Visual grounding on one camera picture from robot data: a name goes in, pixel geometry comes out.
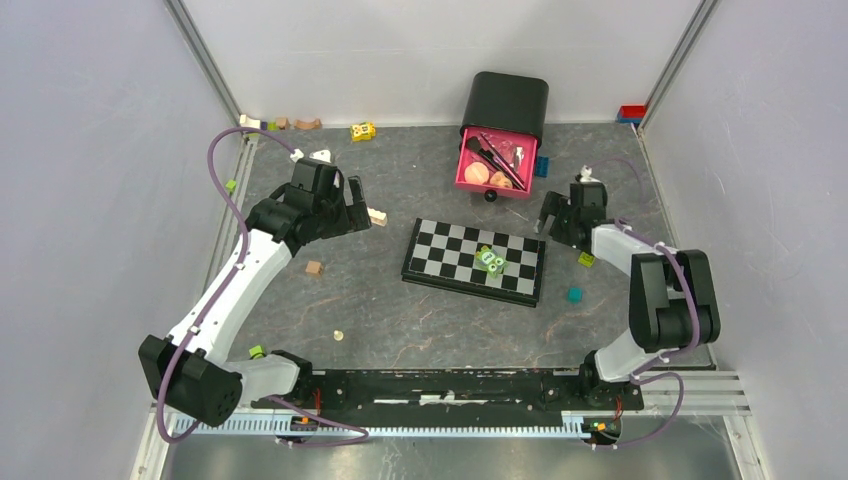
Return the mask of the black makeup brush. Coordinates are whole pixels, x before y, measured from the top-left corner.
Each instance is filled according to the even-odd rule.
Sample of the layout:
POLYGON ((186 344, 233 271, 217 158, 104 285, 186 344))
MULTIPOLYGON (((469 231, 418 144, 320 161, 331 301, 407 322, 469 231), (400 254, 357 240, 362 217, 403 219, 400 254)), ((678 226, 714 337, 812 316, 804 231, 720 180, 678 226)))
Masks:
POLYGON ((494 147, 485 135, 471 136, 465 141, 465 147, 477 153, 488 161, 497 171, 509 178, 513 187, 526 191, 527 187, 517 171, 506 161, 505 157, 494 147))

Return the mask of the round pink powder puff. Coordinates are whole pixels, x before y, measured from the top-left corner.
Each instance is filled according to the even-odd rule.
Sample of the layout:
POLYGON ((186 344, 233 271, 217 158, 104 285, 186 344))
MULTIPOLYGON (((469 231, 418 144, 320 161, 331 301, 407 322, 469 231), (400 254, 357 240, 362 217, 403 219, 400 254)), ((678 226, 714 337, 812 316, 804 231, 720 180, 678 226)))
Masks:
POLYGON ((490 179, 488 166, 479 161, 469 163, 463 171, 463 179, 468 184, 485 185, 490 179))

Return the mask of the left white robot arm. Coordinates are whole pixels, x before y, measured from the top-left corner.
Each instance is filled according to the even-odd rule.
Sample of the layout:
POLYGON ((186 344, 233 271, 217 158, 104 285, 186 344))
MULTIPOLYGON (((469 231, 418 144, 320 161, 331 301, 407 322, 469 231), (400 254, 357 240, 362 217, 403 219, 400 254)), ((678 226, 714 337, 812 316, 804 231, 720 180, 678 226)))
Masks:
POLYGON ((302 247, 372 225, 359 178, 344 177, 330 151, 293 158, 290 181, 252 207, 232 255, 198 303, 167 335, 143 340, 139 358, 159 417, 172 408, 219 426, 237 407, 271 395, 295 408, 312 399, 306 360, 280 353, 228 359, 258 299, 302 247))

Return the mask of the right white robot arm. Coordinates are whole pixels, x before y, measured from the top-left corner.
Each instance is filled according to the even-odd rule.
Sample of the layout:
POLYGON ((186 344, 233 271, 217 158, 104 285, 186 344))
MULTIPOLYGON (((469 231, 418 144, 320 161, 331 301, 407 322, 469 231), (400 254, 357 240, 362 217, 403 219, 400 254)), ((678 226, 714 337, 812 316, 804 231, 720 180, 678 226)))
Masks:
POLYGON ((537 231, 614 266, 629 278, 628 327, 589 353, 577 392, 591 408, 612 401, 618 388, 638 385, 659 363, 715 342, 721 320, 708 256, 651 241, 607 214, 605 184, 583 166, 566 195, 546 194, 537 231))

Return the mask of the pink lip gloss wand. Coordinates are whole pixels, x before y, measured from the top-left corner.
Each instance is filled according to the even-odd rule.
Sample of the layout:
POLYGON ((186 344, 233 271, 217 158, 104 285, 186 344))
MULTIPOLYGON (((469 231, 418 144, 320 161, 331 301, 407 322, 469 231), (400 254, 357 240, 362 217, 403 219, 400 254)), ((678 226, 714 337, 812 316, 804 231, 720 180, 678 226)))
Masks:
POLYGON ((502 167, 504 174, 507 175, 513 181, 514 185, 518 189, 525 190, 526 185, 521 176, 518 174, 518 172, 511 166, 509 162, 506 161, 505 157, 495 148, 495 146, 491 143, 491 141, 485 134, 480 134, 480 137, 493 152, 494 157, 499 161, 499 165, 502 167))

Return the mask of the clear plastic wrapper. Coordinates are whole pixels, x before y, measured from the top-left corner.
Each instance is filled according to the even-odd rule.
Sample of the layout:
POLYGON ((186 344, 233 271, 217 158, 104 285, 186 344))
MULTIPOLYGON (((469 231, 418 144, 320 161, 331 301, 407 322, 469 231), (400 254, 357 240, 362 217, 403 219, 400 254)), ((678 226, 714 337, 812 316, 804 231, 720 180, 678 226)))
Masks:
POLYGON ((506 161, 520 174, 524 160, 524 147, 503 136, 489 135, 488 139, 505 157, 506 161))

